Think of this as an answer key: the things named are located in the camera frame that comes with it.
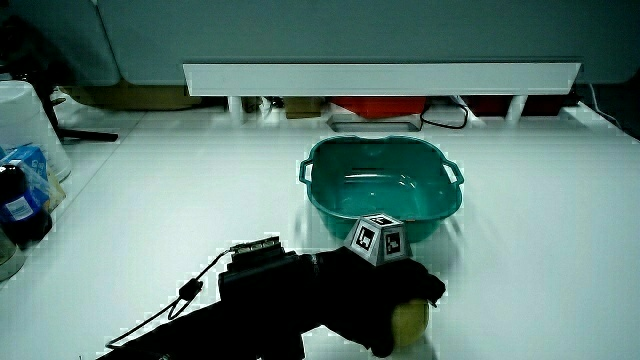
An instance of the basin handle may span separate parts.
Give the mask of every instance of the basin handle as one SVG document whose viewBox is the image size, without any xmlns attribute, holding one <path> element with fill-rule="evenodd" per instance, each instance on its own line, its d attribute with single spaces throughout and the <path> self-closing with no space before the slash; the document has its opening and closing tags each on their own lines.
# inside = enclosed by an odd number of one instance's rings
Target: basin handle
<svg viewBox="0 0 640 360">
<path fill-rule="evenodd" d="M 460 186 L 462 183 L 464 183 L 464 177 L 462 176 L 460 168 L 458 168 L 458 165 L 456 165 L 456 163 L 447 159 L 442 159 L 442 163 L 443 165 L 447 165 L 448 167 L 450 167 L 451 171 L 453 171 L 453 174 L 456 176 L 456 181 L 453 183 L 453 185 Z"/>
<path fill-rule="evenodd" d="M 303 160 L 300 163 L 300 175 L 298 176 L 298 180 L 300 180 L 301 183 L 307 184 L 307 186 L 311 185 L 311 181 L 307 180 L 307 166 L 309 164 L 313 164 L 313 158 L 308 158 L 307 160 Z"/>
</svg>

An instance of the cardboard box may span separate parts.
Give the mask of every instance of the cardboard box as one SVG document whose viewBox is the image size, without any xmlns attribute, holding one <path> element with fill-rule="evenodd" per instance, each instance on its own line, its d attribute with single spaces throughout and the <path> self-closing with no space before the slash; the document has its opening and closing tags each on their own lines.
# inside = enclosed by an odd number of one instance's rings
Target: cardboard box
<svg viewBox="0 0 640 360">
<path fill-rule="evenodd" d="M 323 97 L 285 97 L 287 119 L 315 118 L 322 115 Z"/>
<path fill-rule="evenodd" d="M 80 104 L 109 110 L 180 110 L 200 105 L 186 85 L 134 85 L 121 80 L 113 86 L 69 86 L 60 90 Z"/>
</svg>

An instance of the black stand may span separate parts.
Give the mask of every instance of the black stand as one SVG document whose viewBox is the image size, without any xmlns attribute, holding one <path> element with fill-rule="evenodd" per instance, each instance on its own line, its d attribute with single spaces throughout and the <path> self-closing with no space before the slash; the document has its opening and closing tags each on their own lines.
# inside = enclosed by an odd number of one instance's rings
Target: black stand
<svg viewBox="0 0 640 360">
<path fill-rule="evenodd" d="M 0 71 L 3 73 L 7 73 L 7 71 L 3 71 L 5 67 L 0 67 Z M 100 133 L 94 131 L 83 131 L 83 130 L 72 130 L 65 129 L 60 127 L 58 122 L 58 117 L 53 109 L 55 105 L 58 105 L 64 101 L 56 102 L 51 100 L 51 94 L 53 94 L 53 90 L 55 88 L 53 82 L 47 76 L 47 73 L 42 71 L 31 71 L 31 72 L 23 72 L 23 73 L 14 73 L 9 72 L 11 77 L 14 80 L 21 80 L 28 82 L 33 86 L 40 102 L 42 103 L 42 108 L 44 109 L 45 114 L 47 114 L 47 118 L 49 118 L 49 122 L 53 127 L 53 130 L 58 135 L 58 139 L 63 141 L 65 138 L 75 138 L 81 140 L 94 140 L 94 141 L 107 141 L 114 142 L 118 140 L 118 134 L 111 133 Z"/>
</svg>

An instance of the blue label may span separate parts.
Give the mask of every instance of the blue label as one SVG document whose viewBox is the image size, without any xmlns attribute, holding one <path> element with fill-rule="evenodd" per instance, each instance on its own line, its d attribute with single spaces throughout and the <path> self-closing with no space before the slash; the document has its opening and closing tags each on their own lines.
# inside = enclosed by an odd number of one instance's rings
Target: blue label
<svg viewBox="0 0 640 360">
<path fill-rule="evenodd" d="M 42 208 L 42 203 L 36 199 L 31 191 L 8 201 L 0 207 L 0 222 L 9 223 L 28 220 Z"/>
</svg>

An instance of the blue packaging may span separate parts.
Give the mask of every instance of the blue packaging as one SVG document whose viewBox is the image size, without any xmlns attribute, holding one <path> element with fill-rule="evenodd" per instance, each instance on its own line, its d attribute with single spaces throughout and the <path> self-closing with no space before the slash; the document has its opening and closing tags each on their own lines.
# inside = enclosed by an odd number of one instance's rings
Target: blue packaging
<svg viewBox="0 0 640 360">
<path fill-rule="evenodd" d="M 36 204 L 44 204 L 49 200 L 47 191 L 47 160 L 39 147 L 35 145 L 24 145 L 11 150 L 9 154 L 0 161 L 0 165 L 4 164 L 23 165 L 32 170 L 26 172 L 31 195 L 33 196 L 32 200 Z"/>
</svg>

